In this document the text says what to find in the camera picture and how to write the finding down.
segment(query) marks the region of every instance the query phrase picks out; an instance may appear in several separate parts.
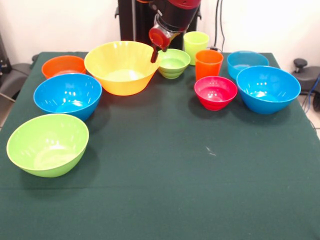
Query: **green bowl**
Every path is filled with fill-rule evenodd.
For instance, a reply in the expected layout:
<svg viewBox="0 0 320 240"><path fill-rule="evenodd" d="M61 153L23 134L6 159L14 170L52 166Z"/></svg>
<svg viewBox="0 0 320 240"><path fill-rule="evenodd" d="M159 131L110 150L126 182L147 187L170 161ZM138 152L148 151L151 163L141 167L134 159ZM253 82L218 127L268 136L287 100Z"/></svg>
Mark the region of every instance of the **green bowl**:
<svg viewBox="0 0 320 240"><path fill-rule="evenodd" d="M158 71L166 79L178 78L188 67L190 56L185 51L169 48L166 52L158 52L160 66Z"/></svg>
<svg viewBox="0 0 320 240"><path fill-rule="evenodd" d="M20 125L10 136L6 153L13 164L39 177L69 172L83 156L89 130L69 114L46 114Z"/></svg>

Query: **lime green cup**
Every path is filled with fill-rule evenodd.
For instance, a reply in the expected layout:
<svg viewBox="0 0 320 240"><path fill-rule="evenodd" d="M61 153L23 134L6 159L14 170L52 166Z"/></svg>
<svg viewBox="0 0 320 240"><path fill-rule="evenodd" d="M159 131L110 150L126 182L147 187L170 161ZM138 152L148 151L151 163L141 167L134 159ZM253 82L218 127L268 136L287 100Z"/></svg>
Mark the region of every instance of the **lime green cup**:
<svg viewBox="0 0 320 240"><path fill-rule="evenodd" d="M190 63L190 56L186 52L174 48L169 48L166 52L159 51L158 57L158 71L166 79L178 78Z"/></svg>
<svg viewBox="0 0 320 240"><path fill-rule="evenodd" d="M6 153L29 174L55 178L68 173L83 156L89 130L69 114L46 114L26 121L10 136Z"/></svg>
<svg viewBox="0 0 320 240"><path fill-rule="evenodd" d="M209 39L209 36L201 31L190 31L183 36L184 51L191 58L190 65L196 65L196 54L207 48Z"/></svg>

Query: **yellow bowl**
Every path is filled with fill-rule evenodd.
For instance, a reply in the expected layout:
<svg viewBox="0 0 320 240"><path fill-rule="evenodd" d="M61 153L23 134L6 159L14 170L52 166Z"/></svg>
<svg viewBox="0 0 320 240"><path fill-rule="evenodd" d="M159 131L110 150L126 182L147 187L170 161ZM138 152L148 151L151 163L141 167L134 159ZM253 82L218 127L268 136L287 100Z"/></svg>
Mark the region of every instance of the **yellow bowl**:
<svg viewBox="0 0 320 240"><path fill-rule="evenodd" d="M137 41L114 41L91 50L84 59L87 71L109 93L128 96L141 92L159 67L151 63L153 48Z"/></svg>

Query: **orange bowl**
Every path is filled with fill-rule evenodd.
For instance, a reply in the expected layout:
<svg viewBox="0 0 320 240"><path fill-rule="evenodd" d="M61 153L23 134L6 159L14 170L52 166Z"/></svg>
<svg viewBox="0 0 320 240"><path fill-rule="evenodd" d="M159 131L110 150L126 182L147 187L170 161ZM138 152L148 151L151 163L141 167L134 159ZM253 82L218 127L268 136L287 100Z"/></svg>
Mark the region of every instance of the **orange bowl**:
<svg viewBox="0 0 320 240"><path fill-rule="evenodd" d="M42 73L46 79L61 74L86 73L85 61L79 56L64 55L51 58L42 66Z"/></svg>
<svg viewBox="0 0 320 240"><path fill-rule="evenodd" d="M128 96L141 92L159 67L151 63L153 48L137 41L115 41L91 50L84 58L87 71L109 93Z"/></svg>

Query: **pink bowl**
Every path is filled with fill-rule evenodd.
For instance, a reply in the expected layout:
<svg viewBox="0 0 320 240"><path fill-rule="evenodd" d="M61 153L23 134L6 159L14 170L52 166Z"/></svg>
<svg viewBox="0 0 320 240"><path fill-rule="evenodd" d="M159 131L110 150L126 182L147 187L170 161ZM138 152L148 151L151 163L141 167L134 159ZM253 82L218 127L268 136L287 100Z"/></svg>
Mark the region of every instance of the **pink bowl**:
<svg viewBox="0 0 320 240"><path fill-rule="evenodd" d="M233 81L225 77L206 76L195 82L194 91L206 109L218 111L236 97L238 88Z"/></svg>

